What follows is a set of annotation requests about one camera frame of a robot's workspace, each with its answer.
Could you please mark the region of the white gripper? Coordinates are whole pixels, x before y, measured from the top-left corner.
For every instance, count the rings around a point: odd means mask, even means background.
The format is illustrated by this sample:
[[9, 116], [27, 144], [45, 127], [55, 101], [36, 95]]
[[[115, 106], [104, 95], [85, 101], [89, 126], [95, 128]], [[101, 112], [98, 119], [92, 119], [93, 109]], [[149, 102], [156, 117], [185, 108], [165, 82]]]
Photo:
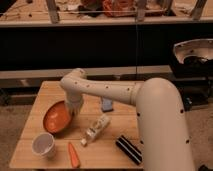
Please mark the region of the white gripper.
[[71, 116], [76, 116], [80, 113], [83, 103], [84, 100], [82, 94], [80, 93], [66, 94], [65, 105]]

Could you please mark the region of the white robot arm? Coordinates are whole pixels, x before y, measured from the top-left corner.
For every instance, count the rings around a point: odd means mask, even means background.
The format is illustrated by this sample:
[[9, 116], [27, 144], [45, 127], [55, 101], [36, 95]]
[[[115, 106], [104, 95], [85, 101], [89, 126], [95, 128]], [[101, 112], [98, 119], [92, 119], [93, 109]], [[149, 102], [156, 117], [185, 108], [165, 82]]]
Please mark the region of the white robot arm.
[[85, 94], [134, 106], [145, 171], [195, 171], [182, 98], [169, 80], [94, 81], [77, 68], [61, 79], [60, 86], [66, 94], [65, 104], [75, 114]]

